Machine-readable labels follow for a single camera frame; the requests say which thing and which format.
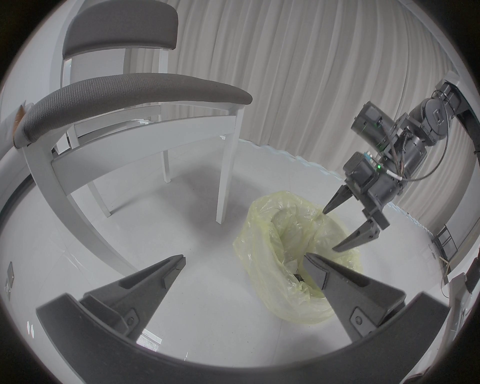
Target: yellow plastic bag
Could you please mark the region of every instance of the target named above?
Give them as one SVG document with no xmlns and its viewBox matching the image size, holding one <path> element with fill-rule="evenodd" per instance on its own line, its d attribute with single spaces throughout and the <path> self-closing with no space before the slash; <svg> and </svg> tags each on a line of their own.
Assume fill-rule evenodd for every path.
<svg viewBox="0 0 480 384">
<path fill-rule="evenodd" d="M 290 192 L 261 197 L 250 206 L 233 242 L 260 299 L 275 315 L 293 323 L 316 324 L 333 314 L 303 268 L 305 253 L 317 253 L 362 272 L 357 249 L 332 250 L 348 233 L 340 220 L 324 215 L 323 208 Z"/>
</svg>

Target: curtain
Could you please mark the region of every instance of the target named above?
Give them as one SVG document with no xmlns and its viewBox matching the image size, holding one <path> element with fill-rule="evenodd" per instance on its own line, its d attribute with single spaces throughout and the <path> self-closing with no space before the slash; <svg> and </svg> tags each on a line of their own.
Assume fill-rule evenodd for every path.
<svg viewBox="0 0 480 384">
<path fill-rule="evenodd" d="M 269 144 L 343 175 L 351 129 L 368 100 L 393 119 L 432 94 L 453 65 L 430 32 L 395 0 L 167 0 L 179 14 L 168 72 L 232 84 L 253 96 L 240 137 Z M 152 58 L 149 50 L 138 54 Z M 138 62 L 139 72 L 155 65 Z M 168 106 L 166 118 L 204 109 Z M 436 165 L 445 140 L 418 175 Z M 460 202 L 473 172 L 473 144 L 453 121 L 446 157 L 428 179 L 394 200 L 433 233 Z"/>
</svg>

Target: translucent yellow trash bag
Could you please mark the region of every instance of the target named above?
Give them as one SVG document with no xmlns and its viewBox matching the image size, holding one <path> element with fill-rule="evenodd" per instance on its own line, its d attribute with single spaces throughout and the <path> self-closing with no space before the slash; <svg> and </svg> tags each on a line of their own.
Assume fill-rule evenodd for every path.
<svg viewBox="0 0 480 384">
<path fill-rule="evenodd" d="M 323 208 L 290 192 L 261 197 L 250 206 L 233 242 L 260 299 L 275 315 L 293 323 L 316 324 L 333 314 L 303 268 L 305 253 L 317 253 L 362 272 L 358 250 L 332 250 L 348 233 L 331 213 L 324 215 Z"/>
</svg>

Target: gray seat cushion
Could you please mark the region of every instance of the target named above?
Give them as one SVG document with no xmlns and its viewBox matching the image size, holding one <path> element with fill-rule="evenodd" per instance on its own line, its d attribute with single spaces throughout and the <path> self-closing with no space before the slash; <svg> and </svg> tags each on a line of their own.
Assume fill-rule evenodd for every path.
<svg viewBox="0 0 480 384">
<path fill-rule="evenodd" d="M 109 0 L 86 8 L 70 23 L 63 58 L 109 48 L 177 46 L 178 14 L 158 0 Z"/>
<path fill-rule="evenodd" d="M 203 101 L 247 105 L 252 96 L 232 85 L 171 73 L 129 73 L 82 80 L 52 92 L 23 117 L 14 133 L 22 148 L 56 128 L 143 103 Z"/>
</svg>

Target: floor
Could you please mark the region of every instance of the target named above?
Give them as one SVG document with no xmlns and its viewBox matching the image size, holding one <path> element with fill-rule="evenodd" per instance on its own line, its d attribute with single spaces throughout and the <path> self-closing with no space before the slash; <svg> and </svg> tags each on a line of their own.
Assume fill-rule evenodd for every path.
<svg viewBox="0 0 480 384">
<path fill-rule="evenodd" d="M 96 180 L 112 210 L 109 218 L 86 187 L 73 194 L 98 231 L 138 269 L 175 254 L 186 257 L 185 268 L 138 343 L 176 358 L 229 367 L 304 360 L 349 344 L 335 316 L 301 325 L 269 312 L 232 249 L 256 198 L 285 190 L 325 205 L 342 180 L 301 158 L 240 141 L 227 217 L 219 225 L 215 216 L 223 143 L 217 137 L 169 151 L 169 184 L 163 181 L 160 155 Z M 362 208 L 350 199 L 334 212 L 353 231 L 365 220 Z M 393 205 L 384 214 L 391 226 L 359 248 L 364 274 L 404 290 L 407 302 L 426 291 L 448 303 L 440 291 L 438 253 L 427 231 Z M 20 331 L 47 366 L 59 364 L 51 344 L 45 347 L 49 341 L 35 308 L 63 292 L 80 298 L 121 276 L 69 233 L 36 187 L 0 233 L 0 253 L 5 255 L 2 269 L 14 260 L 15 281 L 6 302 L 14 320 L 24 324 Z M 433 347 L 425 359 L 434 355 Z"/>
</svg>

